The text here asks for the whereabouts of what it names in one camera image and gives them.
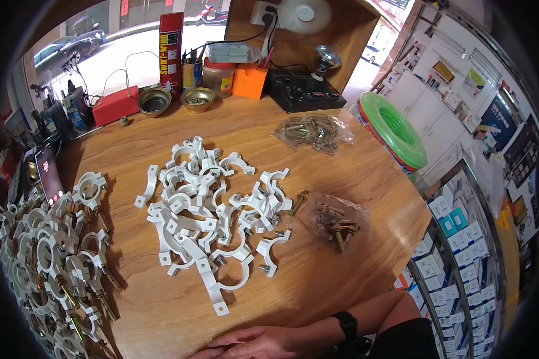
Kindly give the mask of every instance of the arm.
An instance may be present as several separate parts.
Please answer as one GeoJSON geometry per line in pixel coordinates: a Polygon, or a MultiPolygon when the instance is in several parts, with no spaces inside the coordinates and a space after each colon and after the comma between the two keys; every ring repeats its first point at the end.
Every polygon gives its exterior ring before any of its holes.
{"type": "MultiPolygon", "coordinates": [[[[391,291],[347,310],[358,321],[358,335],[385,331],[397,324],[419,318],[413,298],[405,291],[391,291]]],[[[335,318],[319,320],[301,328],[253,327],[223,335],[190,359],[230,359],[240,357],[294,358],[309,350],[331,348],[345,339],[335,318]]]]}

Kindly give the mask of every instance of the phone screen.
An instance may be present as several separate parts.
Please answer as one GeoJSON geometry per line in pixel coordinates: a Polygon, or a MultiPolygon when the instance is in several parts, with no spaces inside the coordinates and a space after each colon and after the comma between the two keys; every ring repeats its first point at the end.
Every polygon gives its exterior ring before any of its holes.
{"type": "Polygon", "coordinates": [[[44,196],[46,196],[46,201],[51,206],[64,194],[64,189],[62,188],[60,176],[58,176],[56,158],[50,146],[46,146],[36,153],[36,165],[44,196]]]}

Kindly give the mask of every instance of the orange pen holder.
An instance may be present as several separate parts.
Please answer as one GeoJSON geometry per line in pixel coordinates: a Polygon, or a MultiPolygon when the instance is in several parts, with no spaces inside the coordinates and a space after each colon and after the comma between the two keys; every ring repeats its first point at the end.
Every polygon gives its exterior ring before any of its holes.
{"type": "Polygon", "coordinates": [[[240,64],[236,68],[231,93],[259,100],[267,74],[268,69],[258,68],[258,64],[240,64]]]}

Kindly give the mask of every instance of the white car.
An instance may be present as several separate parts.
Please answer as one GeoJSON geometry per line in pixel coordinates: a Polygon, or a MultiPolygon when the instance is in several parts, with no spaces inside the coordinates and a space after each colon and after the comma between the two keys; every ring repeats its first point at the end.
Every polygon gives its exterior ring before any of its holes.
{"type": "Polygon", "coordinates": [[[370,64],[373,64],[375,62],[375,57],[379,59],[379,50],[374,48],[371,45],[367,45],[365,49],[363,49],[363,53],[361,54],[361,57],[369,62],[370,64]]]}

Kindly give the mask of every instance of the electrical outlet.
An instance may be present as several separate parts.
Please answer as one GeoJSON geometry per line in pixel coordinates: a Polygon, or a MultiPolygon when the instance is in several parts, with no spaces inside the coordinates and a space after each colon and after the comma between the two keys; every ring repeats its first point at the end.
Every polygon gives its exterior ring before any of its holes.
{"type": "Polygon", "coordinates": [[[277,8],[278,4],[274,4],[272,2],[267,1],[256,1],[256,3],[253,5],[253,11],[252,11],[252,17],[249,19],[249,22],[253,25],[261,25],[264,26],[264,21],[261,19],[265,14],[270,14],[272,16],[275,16],[275,13],[272,11],[267,11],[266,7],[272,6],[277,8]]]}

